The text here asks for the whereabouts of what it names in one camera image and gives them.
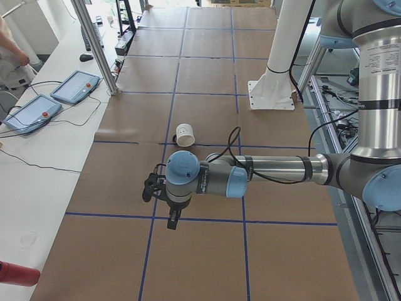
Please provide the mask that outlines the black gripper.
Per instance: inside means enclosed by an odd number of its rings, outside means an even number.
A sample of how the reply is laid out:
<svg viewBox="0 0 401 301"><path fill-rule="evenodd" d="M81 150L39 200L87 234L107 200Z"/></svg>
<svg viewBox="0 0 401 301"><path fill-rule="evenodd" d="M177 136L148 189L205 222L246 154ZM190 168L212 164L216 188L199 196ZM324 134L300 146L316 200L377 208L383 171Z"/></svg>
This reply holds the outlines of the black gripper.
<svg viewBox="0 0 401 301"><path fill-rule="evenodd" d="M167 228L173 230L177 228L178 220L180 218L180 214L183 209L183 203L168 201L167 204L170 208L169 219L167 221Z"/></svg>

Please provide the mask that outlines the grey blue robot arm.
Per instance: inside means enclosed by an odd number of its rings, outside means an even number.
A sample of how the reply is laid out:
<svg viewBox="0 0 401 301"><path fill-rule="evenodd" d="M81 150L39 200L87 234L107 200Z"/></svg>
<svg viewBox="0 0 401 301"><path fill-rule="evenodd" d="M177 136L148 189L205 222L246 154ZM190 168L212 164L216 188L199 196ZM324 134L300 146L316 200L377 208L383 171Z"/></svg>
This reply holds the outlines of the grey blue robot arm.
<svg viewBox="0 0 401 301"><path fill-rule="evenodd" d="M381 211L400 209L400 2L328 1L321 35L351 38L360 49L358 144L350 154L266 157L173 153L160 197L175 229L193 194L244 196L252 179L313 181Z"/></svg>

